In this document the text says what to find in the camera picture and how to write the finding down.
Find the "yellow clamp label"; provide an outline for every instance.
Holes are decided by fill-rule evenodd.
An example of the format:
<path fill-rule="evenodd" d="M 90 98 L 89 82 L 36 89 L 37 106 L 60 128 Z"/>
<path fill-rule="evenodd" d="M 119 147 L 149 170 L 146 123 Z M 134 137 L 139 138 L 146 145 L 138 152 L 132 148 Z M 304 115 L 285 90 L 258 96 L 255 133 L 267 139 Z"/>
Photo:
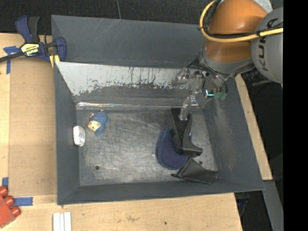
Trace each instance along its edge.
<path fill-rule="evenodd" d="M 26 53 L 27 56 L 32 55 L 33 53 L 37 53 L 39 51 L 39 45 L 38 44 L 25 44 L 23 45 L 20 50 L 23 53 Z"/>

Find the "yellow cable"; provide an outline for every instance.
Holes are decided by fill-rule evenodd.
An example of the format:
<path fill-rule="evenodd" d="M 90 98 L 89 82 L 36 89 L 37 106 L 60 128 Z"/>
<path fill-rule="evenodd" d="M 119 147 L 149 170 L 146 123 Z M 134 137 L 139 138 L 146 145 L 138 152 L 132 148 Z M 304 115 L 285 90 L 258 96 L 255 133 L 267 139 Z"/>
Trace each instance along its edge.
<path fill-rule="evenodd" d="M 199 22 L 199 26 L 201 29 L 201 33 L 203 34 L 203 36 L 213 42 L 220 42 L 220 43 L 231 43 L 231 42 L 240 42 L 240 41 L 247 41 L 247 40 L 252 40 L 252 39 L 256 39 L 256 38 L 262 38 L 268 35 L 272 35 L 272 34 L 278 34 L 278 33 L 283 33 L 283 27 L 282 28 L 277 28 L 277 29 L 273 29 L 273 30 L 269 30 L 269 31 L 265 31 L 265 32 L 261 32 L 259 35 L 257 33 L 254 33 L 252 35 L 248 35 L 248 36 L 241 36 L 241 37 L 236 37 L 236 38 L 216 38 L 213 36 L 210 36 L 207 34 L 207 32 L 204 30 L 203 28 L 203 20 L 204 20 L 204 16 L 206 14 L 206 12 L 209 10 L 209 8 L 213 5 L 213 3 L 216 0 L 210 2 L 202 11 L 202 14 L 200 16 L 200 22 Z"/>

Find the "blue cloth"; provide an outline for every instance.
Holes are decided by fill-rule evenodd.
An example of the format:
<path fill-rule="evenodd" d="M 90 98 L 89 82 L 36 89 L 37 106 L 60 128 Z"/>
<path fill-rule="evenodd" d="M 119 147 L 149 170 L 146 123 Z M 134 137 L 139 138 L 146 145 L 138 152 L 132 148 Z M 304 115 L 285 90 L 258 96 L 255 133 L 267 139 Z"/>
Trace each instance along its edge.
<path fill-rule="evenodd" d="M 91 117 L 90 121 L 97 121 L 101 124 L 101 126 L 95 131 L 95 134 L 99 135 L 104 132 L 106 123 L 109 121 L 109 119 L 105 111 L 99 111 Z"/>
<path fill-rule="evenodd" d="M 170 170 L 178 170 L 182 168 L 189 157 L 187 155 L 179 155 L 176 152 L 168 126 L 166 126 L 159 134 L 156 156 L 159 163 Z"/>

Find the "black object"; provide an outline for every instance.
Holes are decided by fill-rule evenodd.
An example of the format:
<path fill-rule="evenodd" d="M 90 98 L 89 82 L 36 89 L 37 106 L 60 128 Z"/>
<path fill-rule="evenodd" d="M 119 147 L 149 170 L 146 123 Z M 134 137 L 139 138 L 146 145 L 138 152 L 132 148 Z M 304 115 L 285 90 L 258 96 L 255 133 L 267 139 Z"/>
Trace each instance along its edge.
<path fill-rule="evenodd" d="M 170 129 L 175 150 L 180 155 L 200 156 L 203 152 L 202 148 L 195 146 L 189 138 L 193 124 L 192 115 L 188 114 L 187 120 L 181 121 L 179 119 L 180 111 L 180 108 L 172 108 L 167 116 L 167 125 Z"/>
<path fill-rule="evenodd" d="M 184 180 L 212 184 L 218 177 L 218 171 L 208 170 L 190 157 L 184 167 L 181 168 L 176 174 L 172 174 L 172 176 Z"/>

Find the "blue toy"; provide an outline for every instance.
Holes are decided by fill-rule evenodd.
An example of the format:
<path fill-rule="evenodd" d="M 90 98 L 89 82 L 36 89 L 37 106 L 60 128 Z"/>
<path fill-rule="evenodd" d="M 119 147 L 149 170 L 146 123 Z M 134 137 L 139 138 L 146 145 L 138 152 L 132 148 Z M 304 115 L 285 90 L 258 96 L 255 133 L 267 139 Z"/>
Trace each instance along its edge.
<path fill-rule="evenodd" d="M 88 122 L 88 128 L 91 129 L 96 135 L 101 134 L 106 123 L 109 121 L 108 116 L 105 111 L 101 110 L 93 114 Z"/>

